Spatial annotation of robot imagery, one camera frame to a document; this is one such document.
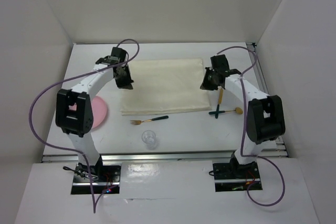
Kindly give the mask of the pink plate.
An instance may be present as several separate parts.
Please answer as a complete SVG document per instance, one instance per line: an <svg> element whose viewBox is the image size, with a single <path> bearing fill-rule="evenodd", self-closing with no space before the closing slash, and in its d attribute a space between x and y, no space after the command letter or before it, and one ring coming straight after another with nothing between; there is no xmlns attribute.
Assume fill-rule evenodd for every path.
<svg viewBox="0 0 336 224"><path fill-rule="evenodd" d="M103 98L95 96L91 101L91 108L93 114L91 129L98 128L106 119L108 114L108 107Z"/></svg>

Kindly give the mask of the cream cloth placemat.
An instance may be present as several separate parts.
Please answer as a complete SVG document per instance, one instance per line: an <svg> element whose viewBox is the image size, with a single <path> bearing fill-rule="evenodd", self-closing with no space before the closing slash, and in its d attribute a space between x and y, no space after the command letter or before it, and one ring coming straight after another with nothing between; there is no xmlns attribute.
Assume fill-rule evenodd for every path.
<svg viewBox="0 0 336 224"><path fill-rule="evenodd" d="M122 115L171 114L206 111L211 108L207 91L200 89L203 60L135 60L128 64L134 83L124 90Z"/></svg>

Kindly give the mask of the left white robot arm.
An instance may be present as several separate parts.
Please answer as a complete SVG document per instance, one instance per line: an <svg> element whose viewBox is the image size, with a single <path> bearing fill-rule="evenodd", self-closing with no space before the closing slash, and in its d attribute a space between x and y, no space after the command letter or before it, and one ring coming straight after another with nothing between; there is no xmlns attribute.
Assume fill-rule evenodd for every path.
<svg viewBox="0 0 336 224"><path fill-rule="evenodd" d="M128 53L113 47L110 55L96 61L93 74L82 79L71 89L60 89L56 99L56 125L70 138L79 151L79 167L91 181L103 177L103 163L96 150L91 129L94 123L91 100L111 80L119 89L132 90L131 74L126 64Z"/></svg>

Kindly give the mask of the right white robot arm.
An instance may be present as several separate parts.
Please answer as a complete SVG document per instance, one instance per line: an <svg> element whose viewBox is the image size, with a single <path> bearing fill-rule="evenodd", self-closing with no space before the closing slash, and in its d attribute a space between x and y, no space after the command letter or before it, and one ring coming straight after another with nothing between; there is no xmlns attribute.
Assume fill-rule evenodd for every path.
<svg viewBox="0 0 336 224"><path fill-rule="evenodd" d="M202 90L222 87L239 98L244 106L242 143L229 162L230 174L240 178L252 167L266 143L285 133L282 100L277 95L260 91L240 71L231 69L225 55L211 57L211 66L205 69Z"/></svg>

